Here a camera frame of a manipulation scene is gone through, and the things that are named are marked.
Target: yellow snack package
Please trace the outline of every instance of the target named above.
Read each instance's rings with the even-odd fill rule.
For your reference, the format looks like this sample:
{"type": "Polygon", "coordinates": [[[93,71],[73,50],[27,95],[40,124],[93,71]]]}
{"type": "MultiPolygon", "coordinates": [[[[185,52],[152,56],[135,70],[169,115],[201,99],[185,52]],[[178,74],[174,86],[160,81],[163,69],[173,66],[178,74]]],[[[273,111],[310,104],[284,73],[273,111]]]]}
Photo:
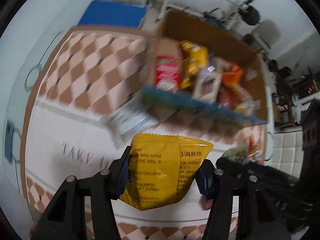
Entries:
{"type": "Polygon", "coordinates": [[[190,41],[181,41],[183,49],[183,71],[184,76],[180,88],[184,89],[194,84],[194,77],[199,70],[205,69],[209,65],[208,49],[204,46],[190,41]]]}
{"type": "Polygon", "coordinates": [[[137,134],[131,147],[131,178],[120,199],[148,210],[182,200],[213,144],[175,135],[137,134]]]}

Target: packaged food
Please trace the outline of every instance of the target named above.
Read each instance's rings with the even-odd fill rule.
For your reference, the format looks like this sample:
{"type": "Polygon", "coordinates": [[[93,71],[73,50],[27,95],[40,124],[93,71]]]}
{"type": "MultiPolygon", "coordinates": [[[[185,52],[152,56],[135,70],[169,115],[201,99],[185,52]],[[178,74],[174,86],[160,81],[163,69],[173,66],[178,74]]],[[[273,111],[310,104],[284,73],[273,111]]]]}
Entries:
{"type": "Polygon", "coordinates": [[[209,51],[209,66],[208,66],[208,71],[209,72],[214,72],[216,70],[216,63],[214,60],[214,52],[209,51]]]}
{"type": "Polygon", "coordinates": [[[221,157],[225,157],[228,160],[237,162],[241,165],[248,164],[249,163],[249,142],[246,143],[245,145],[241,145],[239,147],[234,147],[226,150],[221,157]]]}
{"type": "Polygon", "coordinates": [[[235,63],[231,63],[231,66],[231,71],[222,74],[222,83],[235,98],[234,111],[244,115],[253,115],[255,102],[249,92],[240,86],[243,70],[235,63]]]}
{"type": "Polygon", "coordinates": [[[134,97],[110,114],[107,125],[113,131],[113,139],[118,148],[127,145],[137,133],[158,124],[158,120],[148,114],[147,108],[134,97]]]}
{"type": "Polygon", "coordinates": [[[235,106],[233,96],[223,86],[219,89],[218,104],[219,107],[228,109],[234,109],[235,106]]]}
{"type": "Polygon", "coordinates": [[[249,137],[249,161],[263,164],[264,157],[258,144],[256,144],[253,138],[249,137]]]}
{"type": "Polygon", "coordinates": [[[179,90],[180,70],[180,58],[157,56],[155,86],[163,91],[177,92],[179,90]]]}
{"type": "Polygon", "coordinates": [[[193,98],[197,98],[209,104],[217,100],[221,84],[221,75],[203,69],[199,72],[193,91],[193,98]]]}
{"type": "Polygon", "coordinates": [[[209,66],[208,50],[204,46],[192,43],[190,41],[181,41],[183,49],[183,79],[180,84],[181,89],[194,85],[195,76],[199,70],[206,69],[209,66]]]}
{"type": "Polygon", "coordinates": [[[130,178],[120,199],[148,210],[179,202],[213,148],[200,139],[137,134],[131,142],[130,178]]]}
{"type": "Polygon", "coordinates": [[[222,83],[236,98],[238,103],[242,102],[240,80],[243,74],[243,70],[239,65],[231,63],[231,71],[222,73],[222,83]]]}
{"type": "Polygon", "coordinates": [[[224,72],[228,72],[231,70],[231,63],[220,57],[213,57],[211,60],[211,64],[214,65],[215,71],[219,74],[222,74],[224,72]]]}
{"type": "Polygon", "coordinates": [[[149,84],[165,91],[176,92],[182,72],[180,43],[168,38],[157,40],[152,62],[147,77],[149,84]]]}

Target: checkered tablecloth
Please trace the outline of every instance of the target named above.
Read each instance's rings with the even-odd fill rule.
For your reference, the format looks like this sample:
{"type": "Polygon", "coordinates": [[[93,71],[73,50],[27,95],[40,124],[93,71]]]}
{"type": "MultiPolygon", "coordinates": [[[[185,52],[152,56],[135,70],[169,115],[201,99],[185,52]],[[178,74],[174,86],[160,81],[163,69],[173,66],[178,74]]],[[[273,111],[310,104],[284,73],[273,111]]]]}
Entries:
{"type": "Polygon", "coordinates": [[[73,32],[53,60],[39,96],[94,114],[110,114],[140,90],[148,42],[127,33],[73,32]]]}

